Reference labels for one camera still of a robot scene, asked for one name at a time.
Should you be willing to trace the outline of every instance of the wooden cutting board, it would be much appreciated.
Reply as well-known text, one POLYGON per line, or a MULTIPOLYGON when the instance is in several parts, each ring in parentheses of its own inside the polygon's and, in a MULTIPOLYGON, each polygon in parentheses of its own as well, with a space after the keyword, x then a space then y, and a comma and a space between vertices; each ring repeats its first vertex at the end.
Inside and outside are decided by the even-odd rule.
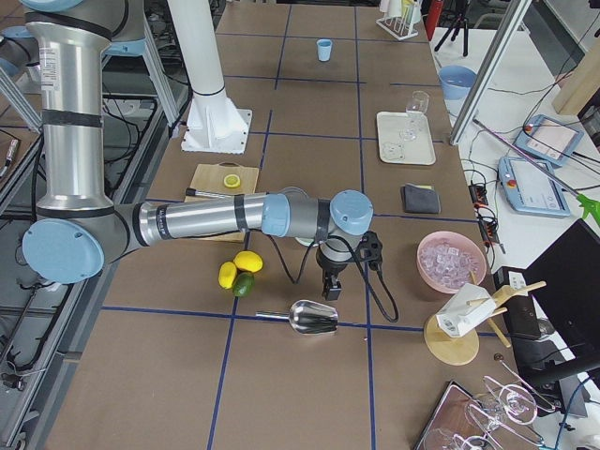
MULTIPOLYGON (((244 167, 237 164, 221 163, 221 164, 198 164, 194 173, 190 188, 203 190, 206 192, 216 192, 217 194, 253 194, 256 189, 256 184, 259 179, 259 169, 256 167, 244 167), (236 174, 242 180, 239 187, 228 188, 223 184, 223 179, 226 175, 236 174)), ((185 202, 206 202, 211 199, 203 197, 186 196, 185 202)), ((234 232, 223 236, 206 237, 213 241, 226 242, 244 242, 244 232, 234 232)))

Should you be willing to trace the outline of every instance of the wooden skewer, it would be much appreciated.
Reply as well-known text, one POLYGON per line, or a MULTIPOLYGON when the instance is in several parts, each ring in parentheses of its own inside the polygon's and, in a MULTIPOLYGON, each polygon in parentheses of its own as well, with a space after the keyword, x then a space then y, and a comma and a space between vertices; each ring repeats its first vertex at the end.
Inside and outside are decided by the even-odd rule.
POLYGON ((529 291, 543 288, 544 286, 546 286, 545 281, 538 281, 537 283, 530 284, 529 286, 525 286, 521 289, 515 289, 511 286, 502 286, 491 297, 496 302, 496 307, 501 307, 504 303, 506 303, 506 301, 515 295, 522 295, 524 293, 528 293, 529 291))
POLYGON ((489 300, 489 297, 486 298, 476 298, 474 300, 469 300, 467 305, 470 307, 478 307, 479 305, 483 305, 486 301, 489 300))

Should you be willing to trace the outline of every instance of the lemon slice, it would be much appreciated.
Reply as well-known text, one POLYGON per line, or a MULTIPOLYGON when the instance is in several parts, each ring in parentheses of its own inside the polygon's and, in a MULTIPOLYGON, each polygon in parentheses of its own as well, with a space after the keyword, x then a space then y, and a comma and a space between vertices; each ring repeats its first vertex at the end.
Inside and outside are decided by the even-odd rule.
POLYGON ((225 175, 225 178, 223 178, 223 185, 225 185, 225 188, 229 188, 229 189, 239 188, 241 184, 242 184, 242 180, 235 173, 230 173, 228 175, 225 175))

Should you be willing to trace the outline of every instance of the small blue cup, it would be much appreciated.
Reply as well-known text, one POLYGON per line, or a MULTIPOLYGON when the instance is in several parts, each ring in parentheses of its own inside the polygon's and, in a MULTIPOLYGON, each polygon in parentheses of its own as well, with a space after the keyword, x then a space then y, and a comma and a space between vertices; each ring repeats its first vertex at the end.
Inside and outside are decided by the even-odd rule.
POLYGON ((319 56, 319 61, 329 61, 333 45, 334 43, 331 39, 319 39, 317 41, 317 56, 319 56))

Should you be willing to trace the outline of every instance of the monitor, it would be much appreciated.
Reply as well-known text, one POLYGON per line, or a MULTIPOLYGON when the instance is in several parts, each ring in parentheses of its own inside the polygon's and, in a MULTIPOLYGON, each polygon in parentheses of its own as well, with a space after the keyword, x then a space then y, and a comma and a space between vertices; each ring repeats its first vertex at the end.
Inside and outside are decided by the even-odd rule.
POLYGON ((556 382, 580 372, 600 387, 600 237, 582 219, 569 227, 523 273, 528 284, 544 280, 533 292, 575 359, 546 364, 526 377, 533 385, 556 382))

